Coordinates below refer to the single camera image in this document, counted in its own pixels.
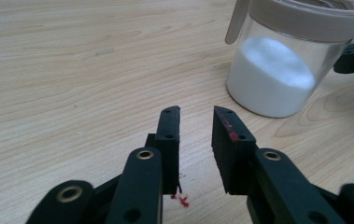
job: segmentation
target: wood grain surface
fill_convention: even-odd
[[[181,107],[180,182],[189,208],[164,197],[163,223],[250,223],[226,195],[211,143],[213,106],[234,110],[260,147],[287,153],[338,192],[354,182],[354,74],[325,77],[287,119],[248,112],[225,81],[235,1],[0,0],[0,223],[24,223],[54,186],[95,187],[120,174]]]

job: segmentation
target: white lid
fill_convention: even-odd
[[[248,11],[287,35],[333,43],[354,38],[354,0],[252,0]]]

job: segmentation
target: transparent jar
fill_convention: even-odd
[[[303,108],[354,38],[354,1],[323,4],[251,1],[227,80],[237,103],[273,118]]]

